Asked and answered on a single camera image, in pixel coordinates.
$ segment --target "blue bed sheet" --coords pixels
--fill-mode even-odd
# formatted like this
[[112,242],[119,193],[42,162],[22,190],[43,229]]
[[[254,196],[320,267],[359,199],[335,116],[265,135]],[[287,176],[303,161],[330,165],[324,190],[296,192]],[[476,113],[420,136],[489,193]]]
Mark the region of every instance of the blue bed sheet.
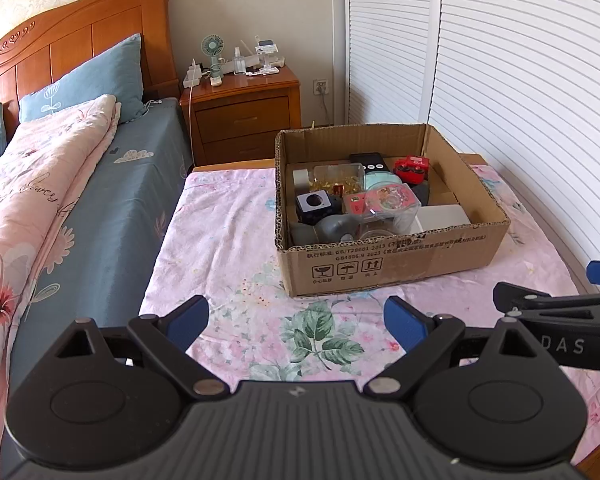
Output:
[[[138,314],[192,164],[176,99],[120,124],[68,217],[22,316],[11,352],[13,392],[77,317],[123,326]],[[5,433],[0,477],[20,462]]]

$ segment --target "wall outlet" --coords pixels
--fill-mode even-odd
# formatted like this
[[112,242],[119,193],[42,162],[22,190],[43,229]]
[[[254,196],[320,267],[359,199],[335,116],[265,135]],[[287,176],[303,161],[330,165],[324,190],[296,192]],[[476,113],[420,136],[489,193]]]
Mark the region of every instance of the wall outlet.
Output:
[[329,93],[329,80],[328,79],[314,79],[314,95],[328,94]]

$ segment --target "wooden nightstand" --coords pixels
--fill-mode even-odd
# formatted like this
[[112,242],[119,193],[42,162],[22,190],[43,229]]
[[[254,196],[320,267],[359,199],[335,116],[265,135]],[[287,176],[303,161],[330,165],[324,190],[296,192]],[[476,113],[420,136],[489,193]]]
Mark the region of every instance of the wooden nightstand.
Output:
[[196,166],[272,158],[278,132],[302,127],[300,82],[286,66],[266,77],[228,74],[215,88],[202,80],[185,88],[180,107]]

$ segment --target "cloud print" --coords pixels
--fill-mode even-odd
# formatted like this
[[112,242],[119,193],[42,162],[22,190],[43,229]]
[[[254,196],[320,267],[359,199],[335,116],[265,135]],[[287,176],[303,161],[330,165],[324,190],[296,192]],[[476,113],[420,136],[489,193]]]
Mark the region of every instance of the cloud print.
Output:
[[123,156],[114,160],[113,163],[129,162],[130,160],[138,160],[139,158],[147,158],[148,156],[154,156],[154,152],[148,152],[147,150],[140,150],[139,152],[136,152],[136,150],[129,150]]

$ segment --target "white louvered door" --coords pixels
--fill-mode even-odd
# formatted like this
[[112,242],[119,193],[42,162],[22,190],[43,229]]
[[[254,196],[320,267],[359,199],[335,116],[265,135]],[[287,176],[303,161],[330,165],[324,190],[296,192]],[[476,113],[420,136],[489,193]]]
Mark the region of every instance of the white louvered door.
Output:
[[347,122],[428,121],[483,155],[595,290],[600,0],[347,3]]
[[442,0],[429,122],[495,167],[592,290],[600,0]]
[[348,123],[418,122],[429,0],[347,0]]

